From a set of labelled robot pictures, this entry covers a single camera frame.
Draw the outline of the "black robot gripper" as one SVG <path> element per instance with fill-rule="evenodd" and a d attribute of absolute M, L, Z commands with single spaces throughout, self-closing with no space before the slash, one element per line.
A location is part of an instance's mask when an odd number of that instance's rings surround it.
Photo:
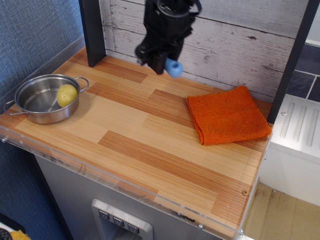
<path fill-rule="evenodd" d="M 178 60 L 201 11 L 199 0 L 146 0 L 146 35 L 135 49 L 138 63 L 148 64 L 157 75 L 163 74 L 167 58 Z"/>

